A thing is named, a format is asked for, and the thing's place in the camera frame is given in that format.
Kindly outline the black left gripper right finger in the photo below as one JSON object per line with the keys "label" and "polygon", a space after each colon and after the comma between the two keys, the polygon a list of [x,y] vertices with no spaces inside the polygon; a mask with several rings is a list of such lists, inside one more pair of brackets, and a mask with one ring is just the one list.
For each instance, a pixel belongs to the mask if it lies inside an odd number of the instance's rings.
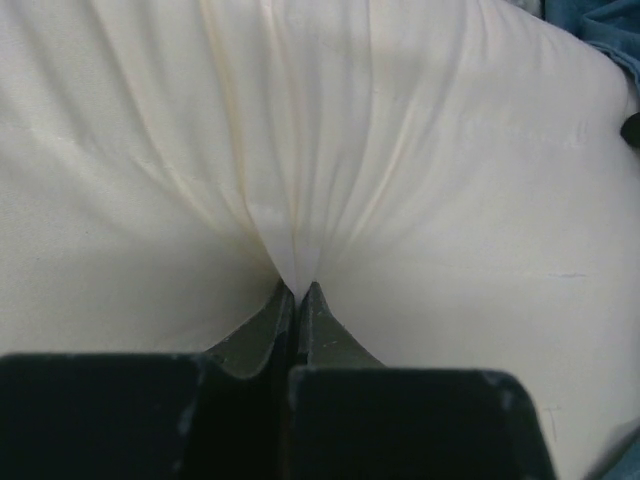
{"label": "black left gripper right finger", "polygon": [[288,377],[291,479],[551,479],[533,402],[497,370],[387,367],[313,284]]}

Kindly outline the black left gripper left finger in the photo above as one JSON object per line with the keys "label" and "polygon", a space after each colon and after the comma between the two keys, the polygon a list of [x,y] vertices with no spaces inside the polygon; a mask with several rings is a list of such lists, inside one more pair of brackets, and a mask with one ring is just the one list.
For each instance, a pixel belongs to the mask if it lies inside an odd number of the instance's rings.
{"label": "black left gripper left finger", "polygon": [[294,301],[197,353],[1,359],[5,479],[273,479]]}

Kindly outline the cream pillow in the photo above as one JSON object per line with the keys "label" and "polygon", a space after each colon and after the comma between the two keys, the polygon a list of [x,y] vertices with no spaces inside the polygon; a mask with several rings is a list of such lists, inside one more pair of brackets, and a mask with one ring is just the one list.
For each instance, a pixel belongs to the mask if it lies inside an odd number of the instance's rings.
{"label": "cream pillow", "polygon": [[202,351],[318,282],[585,479],[639,427],[638,104],[505,1],[5,1],[1,349]]}

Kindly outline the blue pillowcase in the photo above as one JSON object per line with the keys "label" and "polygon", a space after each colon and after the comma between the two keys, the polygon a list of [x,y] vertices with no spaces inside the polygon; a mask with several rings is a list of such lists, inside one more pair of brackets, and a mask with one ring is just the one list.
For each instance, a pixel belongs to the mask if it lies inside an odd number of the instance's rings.
{"label": "blue pillowcase", "polygon": [[511,1],[609,57],[639,91],[639,1]]}

